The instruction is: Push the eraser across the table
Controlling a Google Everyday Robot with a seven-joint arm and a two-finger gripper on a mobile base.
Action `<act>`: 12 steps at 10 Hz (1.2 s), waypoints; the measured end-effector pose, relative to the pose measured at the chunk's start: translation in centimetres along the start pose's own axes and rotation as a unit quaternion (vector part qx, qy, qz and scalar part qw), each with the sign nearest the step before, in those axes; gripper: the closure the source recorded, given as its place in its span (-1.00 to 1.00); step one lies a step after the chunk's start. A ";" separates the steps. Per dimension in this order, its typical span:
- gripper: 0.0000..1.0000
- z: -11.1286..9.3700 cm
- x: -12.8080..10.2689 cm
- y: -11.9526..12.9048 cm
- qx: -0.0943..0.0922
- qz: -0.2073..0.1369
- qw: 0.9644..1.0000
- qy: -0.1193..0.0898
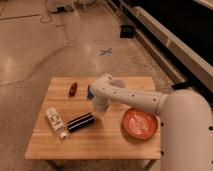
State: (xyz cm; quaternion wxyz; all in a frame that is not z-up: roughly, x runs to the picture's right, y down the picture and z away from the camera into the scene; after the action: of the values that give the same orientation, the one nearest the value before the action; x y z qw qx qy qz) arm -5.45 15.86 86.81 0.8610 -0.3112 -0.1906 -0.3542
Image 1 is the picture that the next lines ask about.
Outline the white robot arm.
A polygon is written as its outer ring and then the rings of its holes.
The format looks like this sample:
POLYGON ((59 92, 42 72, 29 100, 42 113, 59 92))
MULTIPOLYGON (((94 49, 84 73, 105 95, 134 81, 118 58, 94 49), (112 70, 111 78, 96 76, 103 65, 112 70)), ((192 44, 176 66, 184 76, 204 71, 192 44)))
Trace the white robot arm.
POLYGON ((213 171, 213 112, 199 93, 182 89, 172 93, 120 88, 104 74, 91 83, 96 111, 114 100, 157 115, 160 128, 161 171, 213 171))

